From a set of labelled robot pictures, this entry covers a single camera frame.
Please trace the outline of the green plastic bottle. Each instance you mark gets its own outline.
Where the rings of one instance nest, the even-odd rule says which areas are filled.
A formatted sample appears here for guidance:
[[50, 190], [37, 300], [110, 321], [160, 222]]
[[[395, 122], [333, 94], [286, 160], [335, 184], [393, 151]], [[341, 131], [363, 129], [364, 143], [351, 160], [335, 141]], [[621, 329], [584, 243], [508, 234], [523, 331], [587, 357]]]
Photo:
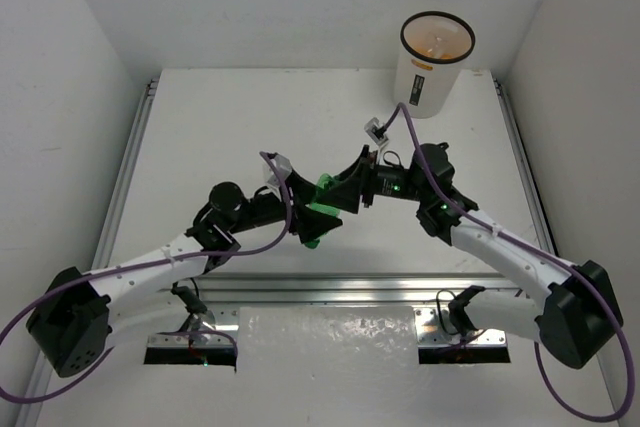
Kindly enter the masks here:
[[[324, 189], [324, 188], [328, 188], [331, 186], [331, 184], [333, 183], [334, 178], [328, 174], [328, 173], [323, 173], [317, 183], [316, 183], [316, 188], [317, 189]], [[320, 212], [322, 214], [326, 214], [329, 215], [331, 217], [335, 217], [338, 218], [340, 216], [341, 211], [336, 208], [336, 207], [332, 207], [332, 206], [328, 206], [328, 205], [324, 205], [324, 204], [320, 204], [317, 202], [312, 202], [308, 205], [308, 207], [316, 212]], [[309, 242], [304, 243], [304, 246], [307, 247], [308, 249], [315, 249], [318, 247], [318, 245], [320, 244], [320, 239], [316, 238], [314, 240], [311, 240]]]

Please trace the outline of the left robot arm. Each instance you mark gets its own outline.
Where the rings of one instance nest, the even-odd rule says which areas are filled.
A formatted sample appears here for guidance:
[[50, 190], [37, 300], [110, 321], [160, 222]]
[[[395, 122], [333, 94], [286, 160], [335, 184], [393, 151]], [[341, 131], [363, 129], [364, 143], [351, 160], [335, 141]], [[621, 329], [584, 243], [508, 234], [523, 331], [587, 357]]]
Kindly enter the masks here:
[[280, 168], [268, 172], [252, 197], [234, 182], [216, 184], [192, 225], [161, 248], [93, 273], [75, 267], [58, 273], [31, 311], [27, 331], [61, 378], [91, 368], [153, 321], [163, 331], [181, 331], [187, 319], [207, 312], [182, 281], [243, 255], [238, 233], [281, 223], [283, 235], [318, 241], [342, 224], [328, 197], [338, 182], [325, 175], [310, 183]]

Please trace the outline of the clear bottle yellow cap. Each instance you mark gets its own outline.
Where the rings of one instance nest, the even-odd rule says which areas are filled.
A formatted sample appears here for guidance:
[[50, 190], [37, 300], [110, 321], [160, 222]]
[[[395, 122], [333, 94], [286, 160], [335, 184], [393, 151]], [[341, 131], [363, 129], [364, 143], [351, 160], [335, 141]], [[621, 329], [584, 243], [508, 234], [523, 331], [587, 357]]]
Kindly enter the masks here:
[[456, 42], [449, 37], [430, 35], [426, 42], [426, 48], [430, 47], [435, 47], [440, 51], [440, 58], [437, 60], [450, 60], [458, 56]]

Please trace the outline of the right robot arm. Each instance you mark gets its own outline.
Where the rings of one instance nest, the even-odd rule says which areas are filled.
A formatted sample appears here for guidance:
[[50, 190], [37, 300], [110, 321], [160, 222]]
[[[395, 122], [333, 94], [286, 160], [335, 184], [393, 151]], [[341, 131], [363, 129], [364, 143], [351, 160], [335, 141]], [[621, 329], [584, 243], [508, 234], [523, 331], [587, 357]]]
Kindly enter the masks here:
[[515, 298], [472, 285], [448, 302], [440, 322], [450, 335], [503, 330], [539, 342], [562, 364], [580, 369], [614, 336], [622, 315], [606, 270], [547, 256], [508, 232], [453, 185], [447, 143], [425, 143], [409, 167], [386, 165], [364, 148], [345, 171], [319, 187], [320, 204], [355, 213], [377, 196], [415, 201], [425, 232], [481, 260], [517, 285]]

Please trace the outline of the orange bottle brown cap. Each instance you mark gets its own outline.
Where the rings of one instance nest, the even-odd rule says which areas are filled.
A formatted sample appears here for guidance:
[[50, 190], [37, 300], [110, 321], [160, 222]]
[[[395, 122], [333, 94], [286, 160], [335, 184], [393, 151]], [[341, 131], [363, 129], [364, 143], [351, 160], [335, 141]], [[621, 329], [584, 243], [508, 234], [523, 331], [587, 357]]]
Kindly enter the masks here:
[[440, 51], [435, 47], [420, 48], [416, 50], [416, 56], [418, 55], [431, 59], [439, 59]]

